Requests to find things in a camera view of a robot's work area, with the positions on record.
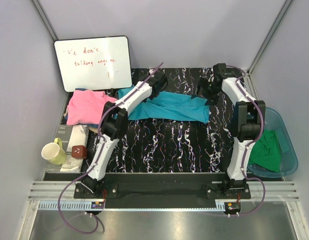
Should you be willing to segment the teal t shirt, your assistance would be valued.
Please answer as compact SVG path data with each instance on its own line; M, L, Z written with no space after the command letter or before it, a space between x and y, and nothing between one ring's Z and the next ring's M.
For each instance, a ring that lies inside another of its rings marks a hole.
M129 114L132 121L145 119L165 119L208 123L209 106L204 98L162 91L153 99L140 102Z

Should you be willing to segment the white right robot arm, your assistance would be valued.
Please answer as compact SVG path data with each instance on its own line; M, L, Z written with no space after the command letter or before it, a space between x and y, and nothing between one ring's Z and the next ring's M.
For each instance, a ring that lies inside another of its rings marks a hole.
M217 63L212 67L212 74L212 79L200 78L192 98L204 97L205 105L212 106L224 93L234 106L229 127L234 138L233 152L225 177L221 185L215 188L226 198L233 198L246 189L250 154L264 132L266 104L245 90L242 80L246 73L242 69Z

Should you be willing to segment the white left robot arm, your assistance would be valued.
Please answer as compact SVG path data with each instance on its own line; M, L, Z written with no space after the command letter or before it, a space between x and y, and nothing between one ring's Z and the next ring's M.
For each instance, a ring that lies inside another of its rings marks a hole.
M142 78L126 95L115 102L108 101L98 125L99 144L85 174L80 179L91 198L102 194L107 164L119 140L127 133L128 118L132 111L147 99L154 99L168 85L161 72Z

